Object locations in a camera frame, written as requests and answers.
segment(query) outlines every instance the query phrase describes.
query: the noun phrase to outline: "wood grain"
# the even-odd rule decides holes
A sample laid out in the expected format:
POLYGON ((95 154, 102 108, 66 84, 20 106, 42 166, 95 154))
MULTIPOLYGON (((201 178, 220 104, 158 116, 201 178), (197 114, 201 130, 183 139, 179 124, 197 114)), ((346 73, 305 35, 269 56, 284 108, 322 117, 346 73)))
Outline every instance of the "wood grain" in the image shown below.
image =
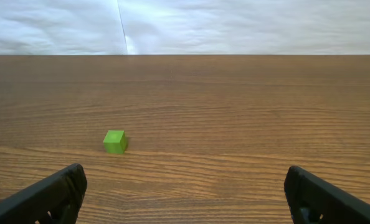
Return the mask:
POLYGON ((0 199, 74 162, 77 223, 291 223, 290 165, 370 203, 370 56, 0 56, 0 199))

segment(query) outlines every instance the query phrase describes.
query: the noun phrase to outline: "black object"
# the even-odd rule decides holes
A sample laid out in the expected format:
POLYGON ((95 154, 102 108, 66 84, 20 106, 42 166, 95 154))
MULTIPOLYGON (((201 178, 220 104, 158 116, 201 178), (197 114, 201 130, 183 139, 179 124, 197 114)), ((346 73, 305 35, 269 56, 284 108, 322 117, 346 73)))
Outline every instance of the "black object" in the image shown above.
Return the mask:
POLYGON ((83 167, 72 164, 0 202, 0 223, 74 224, 86 189, 83 167))
POLYGON ((285 194, 295 224, 370 224, 370 205, 310 172, 291 166, 285 194))

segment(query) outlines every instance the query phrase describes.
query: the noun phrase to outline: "cube's top face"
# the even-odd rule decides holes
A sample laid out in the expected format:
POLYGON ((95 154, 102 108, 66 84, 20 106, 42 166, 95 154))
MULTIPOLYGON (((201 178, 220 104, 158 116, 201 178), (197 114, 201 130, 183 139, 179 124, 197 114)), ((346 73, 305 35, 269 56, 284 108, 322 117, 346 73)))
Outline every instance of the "cube's top face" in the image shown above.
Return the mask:
POLYGON ((120 142, 123 138, 124 131, 109 130, 103 142, 120 142))

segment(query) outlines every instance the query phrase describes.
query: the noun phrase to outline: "wrinkled white cloth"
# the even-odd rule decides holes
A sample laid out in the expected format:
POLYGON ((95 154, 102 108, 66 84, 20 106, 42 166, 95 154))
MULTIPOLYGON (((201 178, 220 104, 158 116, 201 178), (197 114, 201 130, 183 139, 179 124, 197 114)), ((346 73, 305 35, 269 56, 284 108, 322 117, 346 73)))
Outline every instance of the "wrinkled white cloth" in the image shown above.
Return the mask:
POLYGON ((118 0, 129 54, 370 54, 370 0, 118 0))
POLYGON ((116 0, 0 0, 0 54, 126 54, 116 0))

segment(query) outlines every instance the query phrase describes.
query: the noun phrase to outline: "cube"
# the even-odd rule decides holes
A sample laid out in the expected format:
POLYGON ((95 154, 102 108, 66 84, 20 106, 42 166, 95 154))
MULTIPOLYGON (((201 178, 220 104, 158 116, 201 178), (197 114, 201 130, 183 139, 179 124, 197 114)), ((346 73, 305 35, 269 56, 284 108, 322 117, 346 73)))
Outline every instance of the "cube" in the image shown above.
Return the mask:
POLYGON ((127 139, 124 131, 109 130, 103 140, 106 152, 114 154, 124 154, 127 147, 127 139))

